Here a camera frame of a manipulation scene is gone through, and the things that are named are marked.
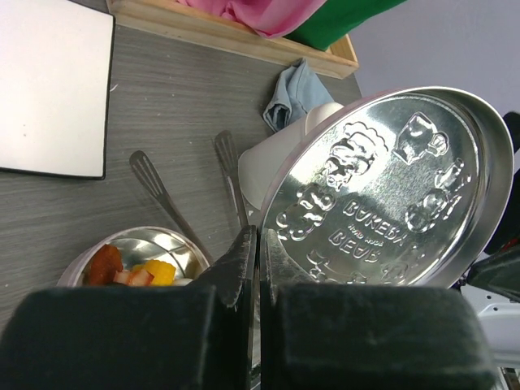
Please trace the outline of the metal tongs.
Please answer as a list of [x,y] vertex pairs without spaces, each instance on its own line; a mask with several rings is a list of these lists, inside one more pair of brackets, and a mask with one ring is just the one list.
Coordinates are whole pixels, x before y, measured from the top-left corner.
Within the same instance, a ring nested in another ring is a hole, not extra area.
[[241,229],[212,136],[137,149],[128,164],[142,188],[212,264]]

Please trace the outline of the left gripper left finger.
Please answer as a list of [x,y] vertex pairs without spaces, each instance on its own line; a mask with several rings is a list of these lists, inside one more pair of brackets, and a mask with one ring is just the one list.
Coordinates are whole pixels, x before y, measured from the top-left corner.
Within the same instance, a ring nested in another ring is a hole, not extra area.
[[247,389],[257,229],[184,287],[50,288],[1,337],[4,389]]

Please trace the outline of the metal lid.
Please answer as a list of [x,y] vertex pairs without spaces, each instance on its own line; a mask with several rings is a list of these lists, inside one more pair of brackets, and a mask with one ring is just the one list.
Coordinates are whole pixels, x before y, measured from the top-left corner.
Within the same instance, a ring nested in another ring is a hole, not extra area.
[[262,238],[306,280],[450,287],[505,212],[514,147],[481,97],[431,86],[326,118],[291,152],[262,206]]

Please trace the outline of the pink metal bowl container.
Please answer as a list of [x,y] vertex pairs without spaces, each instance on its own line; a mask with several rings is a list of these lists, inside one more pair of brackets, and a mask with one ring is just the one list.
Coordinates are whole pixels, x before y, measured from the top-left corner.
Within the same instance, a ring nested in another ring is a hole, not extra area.
[[210,266],[206,255],[182,234],[164,227],[132,227],[116,232],[85,250],[66,268],[57,285],[75,287],[86,284],[91,257],[103,245],[113,245],[120,251],[126,269],[149,260],[168,262],[175,267],[177,280],[195,280]]

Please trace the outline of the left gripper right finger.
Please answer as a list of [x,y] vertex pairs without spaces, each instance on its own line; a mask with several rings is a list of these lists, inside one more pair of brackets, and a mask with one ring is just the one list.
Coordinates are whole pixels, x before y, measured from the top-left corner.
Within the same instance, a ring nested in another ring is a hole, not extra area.
[[318,283],[276,232],[259,244],[264,389],[490,389],[498,370],[451,288]]

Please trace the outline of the tall white cylinder container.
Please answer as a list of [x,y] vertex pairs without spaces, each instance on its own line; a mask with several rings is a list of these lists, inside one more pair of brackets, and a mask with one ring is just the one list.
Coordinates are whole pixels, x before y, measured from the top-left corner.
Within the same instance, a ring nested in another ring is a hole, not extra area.
[[262,208],[272,180],[293,149],[318,124],[343,107],[338,102],[317,106],[239,157],[240,189],[253,208]]

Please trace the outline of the blue denim shorts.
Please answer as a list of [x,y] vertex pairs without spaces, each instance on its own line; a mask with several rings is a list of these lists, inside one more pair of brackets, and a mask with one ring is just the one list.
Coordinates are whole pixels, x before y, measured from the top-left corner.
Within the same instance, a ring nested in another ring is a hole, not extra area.
[[301,58],[279,74],[262,118],[273,132],[278,132],[312,109],[331,102],[331,94],[306,59]]

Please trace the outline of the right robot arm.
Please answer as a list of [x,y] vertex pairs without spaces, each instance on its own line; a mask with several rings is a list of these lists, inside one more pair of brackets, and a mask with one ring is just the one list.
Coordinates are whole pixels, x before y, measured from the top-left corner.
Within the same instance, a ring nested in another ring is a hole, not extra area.
[[477,314],[496,364],[519,368],[519,113],[504,116],[513,140],[513,186],[500,224],[479,257],[487,271],[461,287]]

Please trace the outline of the food pieces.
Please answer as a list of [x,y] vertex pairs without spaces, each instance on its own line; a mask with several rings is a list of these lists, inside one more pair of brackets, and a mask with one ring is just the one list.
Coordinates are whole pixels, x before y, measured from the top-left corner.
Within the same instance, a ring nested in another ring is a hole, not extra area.
[[176,268],[158,259],[125,268],[123,255],[113,245],[103,245],[93,255],[84,276],[84,284],[88,286],[171,287],[192,281],[192,278],[176,278]]

